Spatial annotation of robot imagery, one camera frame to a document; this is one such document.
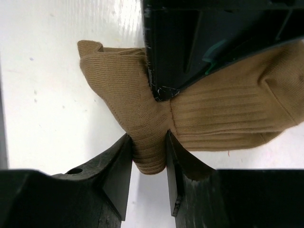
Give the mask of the tan ribbed sock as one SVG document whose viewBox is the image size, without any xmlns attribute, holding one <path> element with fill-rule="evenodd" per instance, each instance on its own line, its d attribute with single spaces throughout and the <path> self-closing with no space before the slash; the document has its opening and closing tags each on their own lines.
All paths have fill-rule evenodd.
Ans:
<svg viewBox="0 0 304 228">
<path fill-rule="evenodd" d="M 77 46 L 87 83 L 132 138 L 143 174 L 165 168 L 168 131 L 188 151 L 217 152 L 258 147 L 304 120 L 303 41 L 239 61 L 164 102 L 151 92 L 144 49 Z"/>
</svg>

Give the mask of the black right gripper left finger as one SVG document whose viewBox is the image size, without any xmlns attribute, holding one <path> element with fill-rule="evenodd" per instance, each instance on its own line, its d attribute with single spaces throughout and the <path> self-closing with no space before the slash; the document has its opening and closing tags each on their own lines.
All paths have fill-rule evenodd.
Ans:
<svg viewBox="0 0 304 228">
<path fill-rule="evenodd" d="M 3 228 L 118 228 L 125 220 L 132 140 L 113 146 L 65 174 L 1 170 Z"/>
</svg>

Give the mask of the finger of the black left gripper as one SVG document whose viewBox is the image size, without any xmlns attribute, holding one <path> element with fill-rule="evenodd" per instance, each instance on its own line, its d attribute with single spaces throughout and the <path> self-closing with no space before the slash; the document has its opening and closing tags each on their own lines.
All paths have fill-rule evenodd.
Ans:
<svg viewBox="0 0 304 228">
<path fill-rule="evenodd" d="M 200 79 L 300 40 L 301 0 L 144 0 L 149 84 L 167 101 Z"/>
</svg>

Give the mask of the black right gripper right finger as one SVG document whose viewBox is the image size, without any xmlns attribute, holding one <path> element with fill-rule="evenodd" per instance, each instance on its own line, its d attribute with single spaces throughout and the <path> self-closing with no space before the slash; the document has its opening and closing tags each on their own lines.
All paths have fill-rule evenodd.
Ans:
<svg viewBox="0 0 304 228">
<path fill-rule="evenodd" d="M 166 134 L 171 215 L 178 228 L 301 228 L 303 170 L 213 169 Z"/>
</svg>

